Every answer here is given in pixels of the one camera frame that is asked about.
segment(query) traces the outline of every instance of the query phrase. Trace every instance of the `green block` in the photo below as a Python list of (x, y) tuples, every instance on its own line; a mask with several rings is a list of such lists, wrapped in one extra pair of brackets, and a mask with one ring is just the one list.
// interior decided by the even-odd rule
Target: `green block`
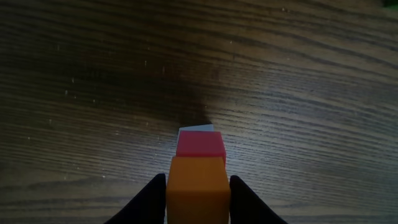
[(390, 9), (398, 9), (398, 0), (385, 0), (384, 6)]

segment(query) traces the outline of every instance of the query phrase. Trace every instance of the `orange block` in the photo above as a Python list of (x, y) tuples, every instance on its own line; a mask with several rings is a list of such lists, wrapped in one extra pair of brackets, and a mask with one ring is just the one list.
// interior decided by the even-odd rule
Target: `orange block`
[(231, 189), (222, 157), (174, 157), (166, 188), (169, 224), (227, 224)]

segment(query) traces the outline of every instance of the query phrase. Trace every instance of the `wooden table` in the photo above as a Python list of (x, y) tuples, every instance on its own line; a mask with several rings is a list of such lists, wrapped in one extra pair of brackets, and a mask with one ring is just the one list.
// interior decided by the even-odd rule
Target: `wooden table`
[(0, 223), (102, 223), (211, 121), (289, 223), (398, 222), (398, 11), (0, 0)]

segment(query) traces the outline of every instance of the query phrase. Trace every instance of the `dark wood tabletop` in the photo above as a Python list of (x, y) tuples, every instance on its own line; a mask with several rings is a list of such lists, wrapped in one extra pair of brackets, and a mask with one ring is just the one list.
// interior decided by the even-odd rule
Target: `dark wood tabletop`
[(0, 0), (0, 223), (103, 223), (207, 123), (287, 222), (398, 223), (398, 11)]

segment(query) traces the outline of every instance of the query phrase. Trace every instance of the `top face of red block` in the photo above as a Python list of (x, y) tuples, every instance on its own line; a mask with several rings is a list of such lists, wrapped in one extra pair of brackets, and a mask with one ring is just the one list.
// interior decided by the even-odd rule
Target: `top face of red block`
[(216, 131), (181, 131), (176, 156), (222, 157), (226, 162), (223, 138)]

